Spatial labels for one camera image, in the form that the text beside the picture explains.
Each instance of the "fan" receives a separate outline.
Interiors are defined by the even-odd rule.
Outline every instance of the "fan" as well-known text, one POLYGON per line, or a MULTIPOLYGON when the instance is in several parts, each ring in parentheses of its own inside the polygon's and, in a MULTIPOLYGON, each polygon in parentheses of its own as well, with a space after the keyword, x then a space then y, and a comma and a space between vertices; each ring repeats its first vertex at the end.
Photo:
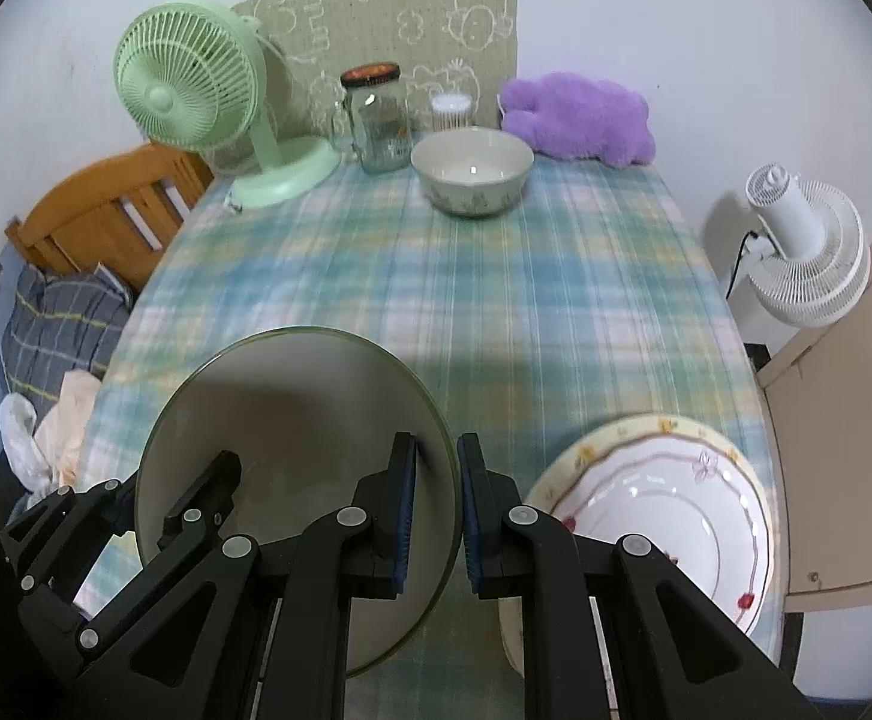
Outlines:
POLYGON ((225 5, 184 0, 147 10, 119 41, 113 77, 126 110, 153 140, 202 151, 249 131, 260 170, 233 181, 237 208, 292 199, 339 164, 325 138, 276 141, 260 38, 225 5))
POLYGON ((744 240, 743 271, 766 311, 797 327, 844 317, 866 289, 870 270, 869 245, 852 201, 775 164, 750 175, 746 196, 766 236, 751 234, 754 244, 744 240))

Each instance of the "white wall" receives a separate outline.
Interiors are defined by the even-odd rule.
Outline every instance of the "white wall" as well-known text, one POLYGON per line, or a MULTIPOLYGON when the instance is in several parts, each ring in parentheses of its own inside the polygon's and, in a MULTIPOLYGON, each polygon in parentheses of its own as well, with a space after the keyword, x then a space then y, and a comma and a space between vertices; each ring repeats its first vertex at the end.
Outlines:
MULTIPOLYGON (((112 90, 121 30, 162 0, 7 0, 0 9, 2 228, 94 159, 139 141, 112 90)), ((240 0, 219 0, 232 4, 240 0)), ((519 72, 583 71, 649 98, 658 169, 718 271, 732 193, 771 159, 853 197, 872 232, 872 16, 860 0, 519 0, 519 72)), ((789 333, 736 306, 746 340, 789 333)))
POLYGON ((872 605, 805 615, 793 682, 807 696, 871 699, 872 605))

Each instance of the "pillow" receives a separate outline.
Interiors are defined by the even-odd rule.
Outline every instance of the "pillow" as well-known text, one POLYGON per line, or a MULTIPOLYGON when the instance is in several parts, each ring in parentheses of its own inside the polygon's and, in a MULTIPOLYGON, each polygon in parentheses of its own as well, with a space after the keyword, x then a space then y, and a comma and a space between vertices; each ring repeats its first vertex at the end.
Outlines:
POLYGON ((23 269, 3 333, 3 362, 12 390, 36 408, 38 424, 59 400, 65 373, 103 378, 130 308, 126 295, 95 274, 23 269))

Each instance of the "cotton swab container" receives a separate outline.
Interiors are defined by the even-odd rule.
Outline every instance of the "cotton swab container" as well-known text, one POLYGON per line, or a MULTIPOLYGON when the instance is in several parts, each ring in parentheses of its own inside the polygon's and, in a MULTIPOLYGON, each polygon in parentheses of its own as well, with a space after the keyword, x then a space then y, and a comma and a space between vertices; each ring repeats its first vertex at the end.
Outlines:
POLYGON ((473 126, 473 98, 469 95, 457 92, 433 95, 429 107, 436 132, 473 126))

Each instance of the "fan grille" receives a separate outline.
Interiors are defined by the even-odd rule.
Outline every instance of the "fan grille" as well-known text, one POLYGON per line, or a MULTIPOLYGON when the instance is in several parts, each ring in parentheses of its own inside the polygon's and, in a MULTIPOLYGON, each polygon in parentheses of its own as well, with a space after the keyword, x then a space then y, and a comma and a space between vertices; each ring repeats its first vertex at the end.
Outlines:
POLYGON ((220 148, 252 122, 261 78, 250 50, 259 49, 255 35, 239 34, 249 25, 222 10, 169 2, 123 35, 113 61, 116 89, 154 140, 190 151, 220 148))
POLYGON ((842 191, 820 181, 800 181, 799 189, 825 225, 822 251, 806 262, 774 254, 756 263, 750 278, 759 302, 774 317, 818 327, 855 305, 869 280, 870 252, 859 213, 842 191))

